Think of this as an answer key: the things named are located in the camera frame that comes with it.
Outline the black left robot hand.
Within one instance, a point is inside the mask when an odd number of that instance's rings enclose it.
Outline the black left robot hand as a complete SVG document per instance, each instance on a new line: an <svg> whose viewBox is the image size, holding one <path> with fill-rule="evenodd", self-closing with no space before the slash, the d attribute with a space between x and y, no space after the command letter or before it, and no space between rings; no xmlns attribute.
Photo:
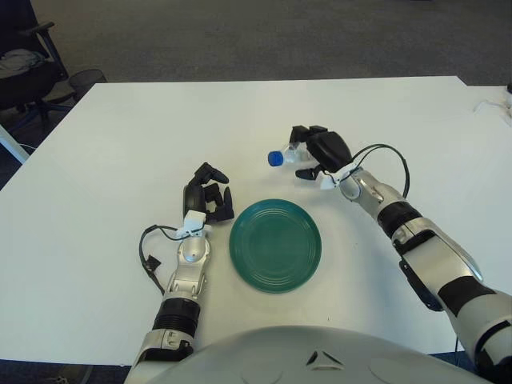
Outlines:
<svg viewBox="0 0 512 384"><path fill-rule="evenodd" d="M204 162L183 190L183 216L192 210L206 215L205 223L224 222L234 218L230 188L221 194L219 185L229 183L220 170Z"/></svg>

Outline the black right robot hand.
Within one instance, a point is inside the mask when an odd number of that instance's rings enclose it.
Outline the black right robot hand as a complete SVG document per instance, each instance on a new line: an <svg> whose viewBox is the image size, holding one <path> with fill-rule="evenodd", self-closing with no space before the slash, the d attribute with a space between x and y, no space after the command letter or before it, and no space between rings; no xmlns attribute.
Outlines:
<svg viewBox="0 0 512 384"><path fill-rule="evenodd" d="M313 181L321 171L338 172L352 162L352 154L345 141L334 131L323 126L293 126L289 148L299 164L305 168L295 171L297 178Z"/></svg>

